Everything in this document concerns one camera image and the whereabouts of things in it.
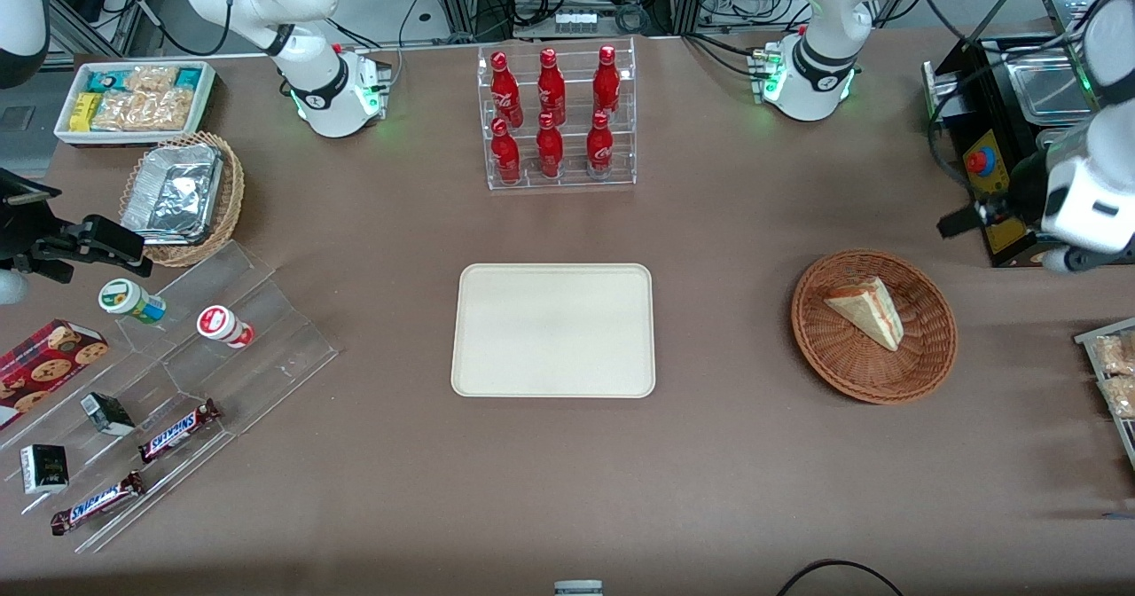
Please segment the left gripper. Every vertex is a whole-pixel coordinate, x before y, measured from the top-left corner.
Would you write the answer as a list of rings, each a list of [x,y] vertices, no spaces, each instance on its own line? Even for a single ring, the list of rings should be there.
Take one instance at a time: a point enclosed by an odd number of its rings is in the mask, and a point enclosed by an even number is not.
[[[1119,254],[1132,237],[1132,154],[1103,148],[1058,156],[1053,148],[1011,171],[1011,199],[990,195],[942,216],[940,238],[956,238],[1019,217],[1073,247]]]

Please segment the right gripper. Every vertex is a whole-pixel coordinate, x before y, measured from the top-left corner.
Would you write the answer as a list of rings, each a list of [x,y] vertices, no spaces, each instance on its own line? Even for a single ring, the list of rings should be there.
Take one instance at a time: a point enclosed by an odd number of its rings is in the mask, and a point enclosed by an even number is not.
[[[74,263],[118,266],[141,278],[153,274],[136,232],[104,216],[82,223],[56,217],[48,201],[61,193],[1,169],[1,260],[12,259],[12,271],[52,282],[72,282]]]

